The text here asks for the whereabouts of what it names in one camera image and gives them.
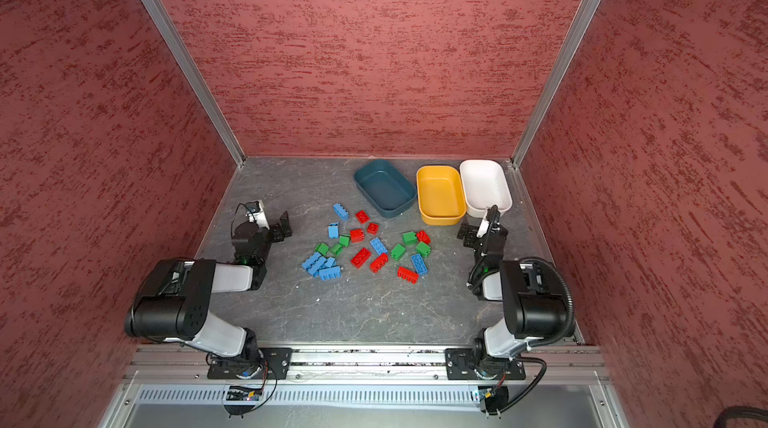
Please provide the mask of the red long brick bottom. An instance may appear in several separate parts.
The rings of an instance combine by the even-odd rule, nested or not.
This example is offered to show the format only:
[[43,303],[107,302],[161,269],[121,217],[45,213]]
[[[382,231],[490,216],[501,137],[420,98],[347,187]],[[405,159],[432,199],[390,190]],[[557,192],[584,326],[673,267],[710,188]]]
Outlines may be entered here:
[[416,284],[418,282],[418,280],[419,280],[419,275],[416,272],[414,272],[412,270],[409,270],[409,269],[407,269],[405,267],[399,267],[398,268],[397,276],[400,279],[402,279],[404,281],[407,281],[407,282],[409,282],[411,284]]

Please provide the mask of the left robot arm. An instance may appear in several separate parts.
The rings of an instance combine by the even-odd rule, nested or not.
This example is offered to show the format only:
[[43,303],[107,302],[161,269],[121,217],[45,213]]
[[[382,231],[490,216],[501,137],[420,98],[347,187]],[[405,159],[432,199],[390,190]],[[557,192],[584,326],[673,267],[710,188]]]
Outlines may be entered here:
[[219,360],[257,365],[262,360],[255,333],[210,312],[214,294],[261,288],[275,243],[293,234],[290,217],[268,224],[256,203],[247,220],[231,230],[235,259],[166,259],[158,262],[137,291],[124,322],[127,336],[154,343],[180,343]]

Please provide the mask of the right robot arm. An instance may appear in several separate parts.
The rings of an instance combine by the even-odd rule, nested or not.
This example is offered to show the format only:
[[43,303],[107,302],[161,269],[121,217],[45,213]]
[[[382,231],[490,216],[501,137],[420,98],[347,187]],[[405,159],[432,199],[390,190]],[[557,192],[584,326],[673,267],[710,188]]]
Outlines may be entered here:
[[473,250],[467,288],[481,301],[502,304],[502,318],[474,341],[477,364],[513,360],[575,332],[573,295],[549,261],[504,257],[508,231],[494,222],[486,230],[463,222],[457,238]]

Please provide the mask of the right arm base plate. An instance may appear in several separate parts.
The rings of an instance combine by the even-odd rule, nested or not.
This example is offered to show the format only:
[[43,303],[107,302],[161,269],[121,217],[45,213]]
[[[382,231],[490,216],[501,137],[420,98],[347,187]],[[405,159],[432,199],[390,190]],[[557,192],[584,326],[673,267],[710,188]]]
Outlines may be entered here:
[[525,369],[517,360],[490,357],[470,348],[446,349],[444,357],[449,380],[522,381],[526,378]]

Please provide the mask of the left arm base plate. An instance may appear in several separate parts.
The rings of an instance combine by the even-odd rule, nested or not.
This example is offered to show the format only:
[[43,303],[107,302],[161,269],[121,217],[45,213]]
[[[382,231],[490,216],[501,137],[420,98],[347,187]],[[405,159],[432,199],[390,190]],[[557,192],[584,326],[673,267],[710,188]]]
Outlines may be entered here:
[[209,380],[235,380],[250,382],[265,377],[284,380],[291,364],[294,350],[288,347],[260,348],[254,360],[242,357],[223,358],[208,354],[207,378]]

